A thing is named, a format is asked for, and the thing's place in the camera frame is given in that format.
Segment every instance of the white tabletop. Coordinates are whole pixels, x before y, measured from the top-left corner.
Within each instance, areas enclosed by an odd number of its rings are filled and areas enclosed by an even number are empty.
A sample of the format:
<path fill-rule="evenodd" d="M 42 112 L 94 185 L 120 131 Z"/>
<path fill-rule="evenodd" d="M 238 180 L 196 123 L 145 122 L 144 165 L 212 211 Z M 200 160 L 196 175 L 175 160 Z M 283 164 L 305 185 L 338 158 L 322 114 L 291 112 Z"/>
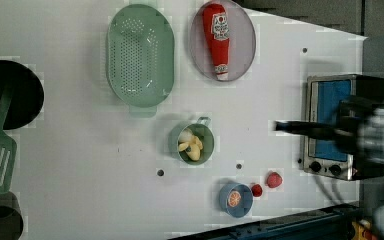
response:
<path fill-rule="evenodd" d="M 364 38 L 247 11 L 254 63 L 220 83 L 200 74 L 188 52 L 204 2 L 148 1 L 173 28 L 176 78 L 156 116 L 135 119 L 105 79 L 108 22 L 129 1 L 0 0 L 0 56 L 30 64 L 45 90 L 41 117 L 9 132 L 19 147 L 11 190 L 26 220 L 21 239 L 166 239 L 334 205 L 299 170 L 300 138 L 271 124 L 302 119 L 307 76 L 360 73 Z M 216 150 L 189 167 L 169 156 L 167 135 L 200 116 L 212 119 Z M 264 188 L 244 218 L 221 212 L 223 183 L 263 183 L 269 170 L 281 173 L 281 187 Z M 322 181 L 345 202 L 358 200 L 358 182 Z"/>

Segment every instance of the black frying pan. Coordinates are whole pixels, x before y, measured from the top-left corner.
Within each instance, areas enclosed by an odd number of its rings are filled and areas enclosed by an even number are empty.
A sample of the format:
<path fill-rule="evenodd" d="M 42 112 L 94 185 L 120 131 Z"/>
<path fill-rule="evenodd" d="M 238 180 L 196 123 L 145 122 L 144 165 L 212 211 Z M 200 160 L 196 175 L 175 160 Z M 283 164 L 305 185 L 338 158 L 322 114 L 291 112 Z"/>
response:
<path fill-rule="evenodd" d="M 17 129 L 33 121 L 43 106 L 44 92 L 39 78 L 22 64 L 0 60 L 0 99 L 6 83 L 14 86 L 14 95 L 5 130 Z"/>

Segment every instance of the white plate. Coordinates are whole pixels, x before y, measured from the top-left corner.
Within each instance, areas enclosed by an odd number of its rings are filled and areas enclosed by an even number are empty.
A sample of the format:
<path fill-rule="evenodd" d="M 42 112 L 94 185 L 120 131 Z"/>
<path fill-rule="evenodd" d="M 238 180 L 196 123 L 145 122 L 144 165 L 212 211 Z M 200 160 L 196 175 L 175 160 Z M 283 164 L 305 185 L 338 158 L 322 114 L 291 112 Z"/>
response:
<path fill-rule="evenodd" d="M 189 48 L 192 59 L 206 77 L 218 80 L 214 72 L 213 60 L 205 40 L 202 13 L 209 4 L 221 4 L 226 10 L 230 32 L 229 77 L 233 81 L 246 73 L 254 60 L 255 30 L 241 6 L 230 0 L 213 0 L 204 4 L 195 15 L 189 35 Z"/>

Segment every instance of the green plastic strainer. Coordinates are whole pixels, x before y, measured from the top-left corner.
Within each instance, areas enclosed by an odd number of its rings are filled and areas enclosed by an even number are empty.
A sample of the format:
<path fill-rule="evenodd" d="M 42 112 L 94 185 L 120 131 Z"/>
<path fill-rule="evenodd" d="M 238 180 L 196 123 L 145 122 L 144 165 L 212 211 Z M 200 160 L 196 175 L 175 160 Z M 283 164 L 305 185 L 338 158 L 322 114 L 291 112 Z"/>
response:
<path fill-rule="evenodd" d="M 130 113 L 151 117 L 174 84 L 174 35 L 156 9 L 133 4 L 111 21 L 107 44 L 107 77 Z"/>

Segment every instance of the small blue bowl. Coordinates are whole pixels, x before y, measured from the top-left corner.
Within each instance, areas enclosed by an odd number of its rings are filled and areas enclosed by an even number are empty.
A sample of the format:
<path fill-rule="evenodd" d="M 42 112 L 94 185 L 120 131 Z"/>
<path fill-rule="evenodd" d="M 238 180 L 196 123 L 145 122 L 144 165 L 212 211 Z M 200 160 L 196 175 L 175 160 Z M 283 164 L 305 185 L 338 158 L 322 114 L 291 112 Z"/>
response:
<path fill-rule="evenodd" d="M 241 201 L 236 207 L 230 207 L 227 203 L 229 194 L 232 191 L 238 191 L 241 194 Z M 230 216 L 241 218 L 251 210 L 253 196 L 251 189 L 241 183 L 228 183 L 220 190 L 220 207 Z"/>

